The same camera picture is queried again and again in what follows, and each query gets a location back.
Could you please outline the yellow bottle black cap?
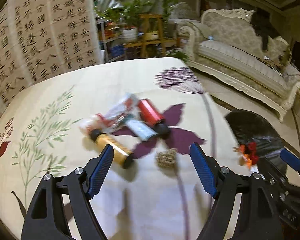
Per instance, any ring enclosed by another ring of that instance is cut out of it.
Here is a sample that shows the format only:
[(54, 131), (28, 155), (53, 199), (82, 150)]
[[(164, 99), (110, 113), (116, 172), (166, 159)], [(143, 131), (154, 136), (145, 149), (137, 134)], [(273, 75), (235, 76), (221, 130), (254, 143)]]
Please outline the yellow bottle black cap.
[(111, 135), (103, 133), (99, 129), (93, 129), (89, 132), (89, 137), (95, 142), (99, 151), (103, 150), (107, 145), (110, 145), (114, 151), (113, 161), (117, 163), (117, 165), (120, 165), (124, 169), (128, 169), (131, 166), (133, 162), (133, 152)]

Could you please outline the small white bottle red cap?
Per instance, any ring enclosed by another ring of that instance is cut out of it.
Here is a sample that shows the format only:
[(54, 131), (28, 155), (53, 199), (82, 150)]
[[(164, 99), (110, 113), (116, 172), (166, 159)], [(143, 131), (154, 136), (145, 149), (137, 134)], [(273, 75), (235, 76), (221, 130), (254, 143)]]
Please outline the small white bottle red cap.
[(79, 122), (79, 130), (83, 135), (89, 135), (92, 130), (103, 130), (104, 116), (102, 114), (91, 115)]

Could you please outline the gold metallic scrunchie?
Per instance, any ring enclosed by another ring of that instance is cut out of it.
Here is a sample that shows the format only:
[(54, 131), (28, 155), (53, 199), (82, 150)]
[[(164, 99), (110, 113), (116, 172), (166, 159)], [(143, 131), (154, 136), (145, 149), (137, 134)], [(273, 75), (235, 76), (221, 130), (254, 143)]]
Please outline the gold metallic scrunchie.
[(159, 168), (174, 169), (177, 166), (177, 151), (175, 148), (158, 152), (156, 155), (156, 164)]

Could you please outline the red bottle black cap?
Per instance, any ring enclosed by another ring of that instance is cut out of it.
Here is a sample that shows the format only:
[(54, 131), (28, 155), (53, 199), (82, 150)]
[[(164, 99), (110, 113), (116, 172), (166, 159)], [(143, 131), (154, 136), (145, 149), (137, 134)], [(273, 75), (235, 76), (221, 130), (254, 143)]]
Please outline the red bottle black cap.
[(149, 99), (140, 99), (138, 102), (140, 118), (147, 123), (162, 139), (170, 135), (170, 128), (166, 125), (165, 118)]

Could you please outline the orange trash in bin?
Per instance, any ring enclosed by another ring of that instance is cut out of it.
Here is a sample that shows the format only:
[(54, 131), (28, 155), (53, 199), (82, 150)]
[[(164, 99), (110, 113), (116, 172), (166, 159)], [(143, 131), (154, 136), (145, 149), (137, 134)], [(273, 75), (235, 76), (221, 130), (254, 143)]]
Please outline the orange trash in bin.
[(255, 167), (258, 163), (259, 156), (256, 153), (256, 143), (241, 144), (234, 147), (233, 150), (239, 155), (239, 165), (247, 166), (249, 169)]

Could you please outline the black trash bag bin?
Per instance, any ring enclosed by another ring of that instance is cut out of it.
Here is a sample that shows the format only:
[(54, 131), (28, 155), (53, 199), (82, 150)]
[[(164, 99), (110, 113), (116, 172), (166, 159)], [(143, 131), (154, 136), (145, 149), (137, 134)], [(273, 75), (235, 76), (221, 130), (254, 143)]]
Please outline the black trash bag bin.
[(256, 143), (259, 156), (257, 165), (271, 162), (282, 174), (286, 174), (287, 164), (280, 158), (284, 149), (281, 137), (275, 128), (262, 116), (251, 111), (237, 109), (225, 116), (238, 143)]

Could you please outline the small teal white tube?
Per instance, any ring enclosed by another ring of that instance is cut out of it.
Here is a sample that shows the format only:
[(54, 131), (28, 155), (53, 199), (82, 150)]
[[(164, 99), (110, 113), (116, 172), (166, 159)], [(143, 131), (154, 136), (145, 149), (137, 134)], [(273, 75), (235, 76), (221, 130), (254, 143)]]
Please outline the small teal white tube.
[(125, 125), (142, 141), (149, 141), (151, 138), (157, 136), (157, 132), (148, 127), (144, 122), (134, 118), (126, 119)]

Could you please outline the red white snack wrapper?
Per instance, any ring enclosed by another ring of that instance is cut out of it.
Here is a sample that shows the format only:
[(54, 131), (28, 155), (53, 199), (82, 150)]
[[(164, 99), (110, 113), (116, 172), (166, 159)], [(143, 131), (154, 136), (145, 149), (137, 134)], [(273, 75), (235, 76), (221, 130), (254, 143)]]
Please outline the red white snack wrapper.
[(134, 94), (127, 93), (106, 114), (97, 113), (96, 118), (102, 131), (112, 133), (117, 130), (125, 117), (135, 110), (138, 102)]

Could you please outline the floral cream tablecloth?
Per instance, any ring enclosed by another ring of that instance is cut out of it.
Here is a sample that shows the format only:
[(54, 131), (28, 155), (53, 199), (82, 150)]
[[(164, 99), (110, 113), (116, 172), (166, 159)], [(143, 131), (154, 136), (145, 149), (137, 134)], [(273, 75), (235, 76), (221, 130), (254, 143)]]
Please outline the floral cream tablecloth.
[[(129, 60), (63, 74), (19, 93), (0, 119), (0, 219), (21, 237), (23, 213), (46, 172), (69, 174), (98, 156), (79, 122), (105, 114), (125, 94), (149, 99), (165, 117), (171, 138), (143, 144), (127, 130), (113, 135), (134, 151), (128, 169), (113, 163), (91, 205), (109, 239), (196, 239), (209, 214), (189, 156), (200, 144), (207, 155), (236, 173), (237, 141), (193, 72), (178, 59)], [(177, 151), (174, 169), (159, 168), (156, 155)]]

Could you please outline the blue basket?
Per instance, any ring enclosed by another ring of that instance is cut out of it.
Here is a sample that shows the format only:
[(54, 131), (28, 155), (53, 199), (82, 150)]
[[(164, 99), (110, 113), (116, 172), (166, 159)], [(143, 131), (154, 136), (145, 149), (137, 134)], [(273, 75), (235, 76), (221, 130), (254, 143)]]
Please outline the blue basket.
[(115, 57), (123, 55), (125, 53), (125, 48), (123, 45), (119, 44), (119, 45), (111, 47), (110, 52), (111, 52), (111, 56), (113, 58), (115, 58)]

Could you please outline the small floor plant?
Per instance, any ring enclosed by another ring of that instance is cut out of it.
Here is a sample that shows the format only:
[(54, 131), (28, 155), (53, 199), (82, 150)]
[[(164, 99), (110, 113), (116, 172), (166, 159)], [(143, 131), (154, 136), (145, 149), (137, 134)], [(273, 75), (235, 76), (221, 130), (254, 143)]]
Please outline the small floor plant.
[(189, 57), (184, 52), (182, 52), (181, 50), (177, 50), (177, 49), (169, 50), (166, 53), (166, 56), (167, 57), (173, 57), (173, 58), (176, 58), (176, 59), (180, 59), (181, 61), (183, 61), (185, 63), (189, 59)]

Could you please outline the wooden plant stand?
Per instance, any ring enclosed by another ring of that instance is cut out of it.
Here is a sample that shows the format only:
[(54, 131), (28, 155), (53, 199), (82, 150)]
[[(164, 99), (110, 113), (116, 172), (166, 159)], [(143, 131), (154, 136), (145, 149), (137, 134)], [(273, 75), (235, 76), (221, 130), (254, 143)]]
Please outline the wooden plant stand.
[[(147, 58), (147, 46), (161, 45), (161, 55), (166, 56), (166, 47), (175, 46), (177, 39), (175, 37), (165, 37), (163, 29), (163, 17), (159, 14), (141, 14), (139, 19), (142, 20), (141, 37), (138, 37), (134, 42), (127, 42), (123, 44), (125, 49), (140, 48), (140, 57)], [(157, 31), (149, 31), (150, 20), (155, 20), (157, 24)]]

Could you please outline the ornate cream sofa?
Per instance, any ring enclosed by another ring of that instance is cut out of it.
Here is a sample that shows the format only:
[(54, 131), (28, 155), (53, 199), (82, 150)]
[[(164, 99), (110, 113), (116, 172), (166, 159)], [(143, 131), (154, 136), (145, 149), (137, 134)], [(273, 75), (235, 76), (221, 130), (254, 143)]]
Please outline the ornate cream sofa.
[(281, 36), (269, 38), (267, 51), (244, 9), (203, 12), (200, 21), (181, 19), (179, 36), (187, 37), (187, 65), (219, 79), (277, 111), (280, 121), (300, 96), (300, 72), (287, 58), (289, 45)]

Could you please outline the white potted green plant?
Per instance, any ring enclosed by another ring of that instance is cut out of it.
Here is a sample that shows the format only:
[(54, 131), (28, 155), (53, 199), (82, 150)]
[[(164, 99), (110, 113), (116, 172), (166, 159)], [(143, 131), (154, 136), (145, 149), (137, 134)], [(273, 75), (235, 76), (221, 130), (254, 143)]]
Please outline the white potted green plant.
[(119, 25), (123, 39), (126, 43), (138, 40), (138, 27), (140, 15), (152, 7), (153, 2), (149, 0), (131, 0), (115, 8), (97, 9), (98, 16), (102, 16)]

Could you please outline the black garment on sofa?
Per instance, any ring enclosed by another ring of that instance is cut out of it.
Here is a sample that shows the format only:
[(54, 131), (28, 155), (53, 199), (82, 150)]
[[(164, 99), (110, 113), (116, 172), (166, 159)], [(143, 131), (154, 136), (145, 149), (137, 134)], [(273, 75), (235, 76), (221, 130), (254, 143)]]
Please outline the black garment on sofa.
[(256, 11), (254, 11), (250, 24), (252, 25), (255, 34), (262, 38), (263, 51), (268, 50), (269, 37), (276, 38), (280, 35), (270, 22), (270, 13), (261, 8), (257, 8)]

